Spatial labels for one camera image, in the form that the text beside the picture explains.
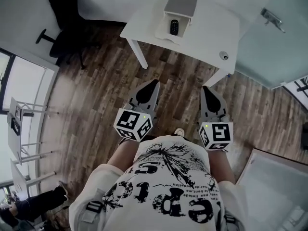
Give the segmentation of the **person's left forearm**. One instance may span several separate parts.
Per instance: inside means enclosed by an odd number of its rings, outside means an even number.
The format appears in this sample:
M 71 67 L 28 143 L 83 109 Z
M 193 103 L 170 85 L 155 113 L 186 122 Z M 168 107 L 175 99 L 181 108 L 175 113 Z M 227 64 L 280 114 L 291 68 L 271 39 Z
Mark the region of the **person's left forearm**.
M 134 162 L 139 142 L 126 140 L 123 141 L 108 160 L 107 164 L 115 166 L 123 172 L 130 168 Z

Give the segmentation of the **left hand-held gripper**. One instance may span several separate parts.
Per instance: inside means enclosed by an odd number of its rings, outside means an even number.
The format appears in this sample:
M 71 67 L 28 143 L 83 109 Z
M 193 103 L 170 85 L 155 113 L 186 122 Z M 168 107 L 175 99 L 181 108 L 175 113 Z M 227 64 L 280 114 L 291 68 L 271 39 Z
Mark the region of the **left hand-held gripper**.
M 129 103 L 119 108 L 114 129 L 120 137 L 140 142 L 154 127 L 160 82 L 149 80 L 129 93 Z

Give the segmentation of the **black office chair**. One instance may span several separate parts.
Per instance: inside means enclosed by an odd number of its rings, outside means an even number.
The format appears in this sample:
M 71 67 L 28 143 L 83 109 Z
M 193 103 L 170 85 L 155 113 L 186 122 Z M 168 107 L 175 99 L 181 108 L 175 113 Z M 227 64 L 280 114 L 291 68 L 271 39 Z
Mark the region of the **black office chair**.
M 88 40 L 87 20 L 79 14 L 77 0 L 49 0 L 49 3 L 56 17 L 60 33 L 56 39 L 53 39 L 46 35 L 46 29 L 44 29 L 38 36 L 36 44 L 39 44 L 42 39 L 53 43 L 49 53 L 53 58 L 73 56 L 77 53 L 81 68 L 85 69 L 86 66 L 82 59 L 83 49 L 90 47 L 100 49 L 101 43 Z

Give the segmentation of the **black-framed window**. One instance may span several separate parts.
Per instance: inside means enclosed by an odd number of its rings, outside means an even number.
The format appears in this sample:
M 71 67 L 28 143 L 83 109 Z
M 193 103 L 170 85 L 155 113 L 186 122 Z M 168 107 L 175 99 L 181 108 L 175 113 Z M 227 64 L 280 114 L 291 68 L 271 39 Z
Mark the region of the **black-framed window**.
M 0 115 L 9 112 L 12 97 L 31 105 L 46 104 L 58 70 L 0 48 Z

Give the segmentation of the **black remote control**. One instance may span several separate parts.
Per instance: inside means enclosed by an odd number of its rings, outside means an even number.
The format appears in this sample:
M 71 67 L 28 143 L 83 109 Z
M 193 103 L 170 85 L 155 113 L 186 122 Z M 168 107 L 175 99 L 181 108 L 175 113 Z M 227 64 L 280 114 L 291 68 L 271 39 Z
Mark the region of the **black remote control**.
M 176 19 L 171 20 L 170 22 L 170 34 L 177 36 L 179 33 L 179 22 Z

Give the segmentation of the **white metal-frame table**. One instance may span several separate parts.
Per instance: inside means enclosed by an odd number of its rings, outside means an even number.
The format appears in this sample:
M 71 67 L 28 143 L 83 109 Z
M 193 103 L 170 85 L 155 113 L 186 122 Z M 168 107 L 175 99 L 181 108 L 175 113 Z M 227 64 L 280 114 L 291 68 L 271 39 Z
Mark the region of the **white metal-frame table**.
M 21 119 L 15 117 L 15 107 L 20 106 L 22 109 L 21 112 Z M 22 143 L 22 131 L 23 131 L 23 119 L 26 114 L 33 115 L 35 113 L 38 114 L 59 114 L 56 111 L 48 110 L 48 106 L 34 104 L 34 103 L 27 103 L 22 101 L 17 101 L 15 98 L 11 98 L 9 112 L 7 113 L 7 123 L 8 123 L 8 145 L 11 149 L 13 155 L 15 156 L 16 160 L 19 162 L 20 165 L 26 162 L 39 160 L 41 159 L 44 154 L 34 154 L 30 155 L 26 150 L 26 147 L 34 146 L 34 145 L 41 145 L 41 141 L 33 142 L 33 143 Z M 15 132 L 11 129 L 11 118 L 14 117 L 17 122 L 21 126 L 21 133 L 19 136 L 16 136 Z
M 39 185 L 41 182 L 56 175 L 56 172 L 52 171 L 38 178 L 27 180 L 26 177 L 23 176 L 20 170 L 17 168 L 17 164 L 19 164 L 17 160 L 13 161 L 10 159 L 13 186 L 15 187 L 16 192 L 19 194 L 22 200 L 39 195 Z

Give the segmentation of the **person's right forearm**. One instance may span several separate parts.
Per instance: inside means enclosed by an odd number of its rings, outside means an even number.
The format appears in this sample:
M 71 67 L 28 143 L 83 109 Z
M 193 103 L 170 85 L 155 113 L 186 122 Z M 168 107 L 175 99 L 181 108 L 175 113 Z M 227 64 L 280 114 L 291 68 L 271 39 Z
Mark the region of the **person's right forearm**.
M 226 152 L 222 150 L 208 151 L 210 172 L 217 183 L 228 181 L 235 184 L 235 177 L 229 164 Z

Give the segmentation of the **white drawer box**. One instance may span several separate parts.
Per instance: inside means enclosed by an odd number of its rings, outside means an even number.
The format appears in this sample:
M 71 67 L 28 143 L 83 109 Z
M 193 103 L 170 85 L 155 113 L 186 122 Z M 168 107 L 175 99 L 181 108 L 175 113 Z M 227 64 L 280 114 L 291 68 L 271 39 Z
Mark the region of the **white drawer box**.
M 168 0 L 164 8 L 164 15 L 156 29 L 155 37 L 158 39 L 167 39 L 180 45 L 186 29 L 192 23 L 197 1 Z M 179 22 L 179 33 L 177 36 L 170 34 L 170 22 L 173 19 Z

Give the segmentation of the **frosted glass door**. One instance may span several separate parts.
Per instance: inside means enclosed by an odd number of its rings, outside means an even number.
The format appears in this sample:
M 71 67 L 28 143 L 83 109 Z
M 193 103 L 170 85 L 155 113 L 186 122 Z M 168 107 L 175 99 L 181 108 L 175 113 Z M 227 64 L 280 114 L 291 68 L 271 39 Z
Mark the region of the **frosted glass door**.
M 263 8 L 285 33 L 259 14 L 239 41 L 235 69 L 272 89 L 308 75 L 308 0 L 269 0 Z

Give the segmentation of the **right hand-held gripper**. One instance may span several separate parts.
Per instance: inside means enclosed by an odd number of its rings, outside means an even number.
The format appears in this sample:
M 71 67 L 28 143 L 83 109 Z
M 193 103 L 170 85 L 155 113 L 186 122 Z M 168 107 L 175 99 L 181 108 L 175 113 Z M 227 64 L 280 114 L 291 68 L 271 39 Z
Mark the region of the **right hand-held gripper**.
M 201 88 L 199 135 L 206 151 L 228 151 L 233 143 L 233 122 L 227 115 L 227 104 L 213 88 Z

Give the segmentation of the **white desk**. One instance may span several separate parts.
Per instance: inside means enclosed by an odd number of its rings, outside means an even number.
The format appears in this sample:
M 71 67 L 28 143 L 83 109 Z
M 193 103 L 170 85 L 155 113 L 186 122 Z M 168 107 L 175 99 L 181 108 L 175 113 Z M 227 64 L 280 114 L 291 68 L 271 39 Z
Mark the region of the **white desk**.
M 217 67 L 218 71 L 205 82 L 208 87 L 233 74 L 239 42 L 239 18 L 217 4 L 198 0 L 192 23 L 178 45 L 155 37 L 167 1 L 145 0 L 120 34 L 129 43 L 142 68 L 147 69 L 148 64 L 139 42 L 176 51 Z M 220 51 L 229 55 L 228 60 L 220 58 Z

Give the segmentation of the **person's white printed shirt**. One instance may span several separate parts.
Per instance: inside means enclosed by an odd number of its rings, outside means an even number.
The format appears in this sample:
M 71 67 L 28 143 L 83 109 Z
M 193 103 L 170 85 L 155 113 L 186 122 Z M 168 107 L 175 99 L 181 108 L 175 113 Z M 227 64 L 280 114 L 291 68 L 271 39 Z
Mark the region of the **person's white printed shirt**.
M 126 171 L 90 174 L 69 208 L 72 231 L 248 231 L 245 191 L 217 183 L 208 151 L 181 136 L 140 142 Z

